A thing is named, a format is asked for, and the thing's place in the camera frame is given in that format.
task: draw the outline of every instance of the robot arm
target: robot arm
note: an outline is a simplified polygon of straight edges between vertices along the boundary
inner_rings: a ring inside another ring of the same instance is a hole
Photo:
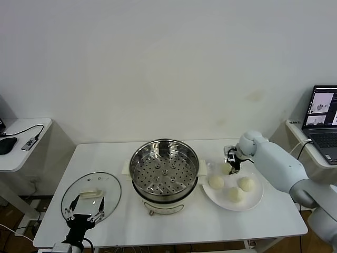
[[[256,131],[246,132],[236,145],[229,163],[240,170],[246,159],[279,191],[289,193],[300,205],[316,208],[309,216],[312,230],[337,248],[337,193],[330,185],[318,184],[306,175],[303,165],[275,143]]]

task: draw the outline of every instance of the laptop keyboard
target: laptop keyboard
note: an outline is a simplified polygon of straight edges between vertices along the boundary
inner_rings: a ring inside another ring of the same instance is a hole
[[[337,147],[337,133],[312,133],[310,138],[322,149]]]

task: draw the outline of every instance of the computer mouse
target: computer mouse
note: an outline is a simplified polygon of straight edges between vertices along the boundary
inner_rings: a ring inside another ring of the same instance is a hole
[[[0,155],[11,152],[16,142],[17,137],[10,137],[0,140]]]

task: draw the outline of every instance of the stainless steel steamer basket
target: stainless steel steamer basket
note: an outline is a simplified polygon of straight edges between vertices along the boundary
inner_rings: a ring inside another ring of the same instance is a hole
[[[144,144],[133,154],[129,171],[141,197],[154,203],[174,203],[195,188],[199,160],[185,143],[158,139]]]

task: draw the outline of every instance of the desk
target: desk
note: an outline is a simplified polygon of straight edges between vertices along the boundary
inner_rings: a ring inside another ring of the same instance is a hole
[[[200,160],[223,162],[223,147],[235,145],[237,139],[185,141]],[[194,244],[202,242],[265,239],[258,252],[288,236],[307,233],[308,229],[290,196],[273,188],[255,169],[264,185],[264,196],[254,209],[235,212],[214,204],[197,186],[194,201],[176,214],[149,216],[133,189],[130,179],[121,174],[125,161],[143,143],[80,144],[58,185],[45,219],[34,239],[37,248],[52,248],[64,240],[68,227],[61,214],[61,201],[67,188],[78,178],[91,172],[103,171],[118,178],[122,187],[121,200],[115,211],[86,233],[94,247]]]
[[[5,155],[0,155],[0,172],[15,172],[21,169],[25,161],[32,154],[35,147],[38,145],[40,139],[46,133],[48,128],[52,125],[51,119],[15,119],[15,120],[6,120],[4,119],[6,125],[7,134],[13,134],[25,130],[29,127],[32,127],[37,124],[42,124],[44,126],[43,131],[39,135],[39,140],[35,145],[29,150],[21,150],[22,146],[32,137],[36,136],[40,130],[41,126],[30,129],[24,133],[16,135],[17,142],[14,145],[10,153]],[[38,212],[34,207],[38,204],[37,201],[34,201],[31,205],[28,205],[25,201],[19,198],[11,188],[2,180],[0,180],[0,196],[11,203],[14,207],[19,209],[22,213],[25,214],[22,219],[19,227],[27,226],[30,220],[36,220],[38,217]],[[18,230],[19,233],[24,233],[25,229]]]
[[[286,127],[296,138],[295,144],[308,139],[302,131],[302,124],[303,122],[300,120],[287,120],[285,122]],[[291,139],[293,139],[293,137],[289,136],[289,142],[292,141]],[[301,150],[301,146],[302,145],[293,152],[293,155],[296,157]],[[335,184],[337,182],[337,166],[328,164],[313,144],[307,144],[304,147],[300,161],[303,163],[308,176],[312,180],[330,184]]]

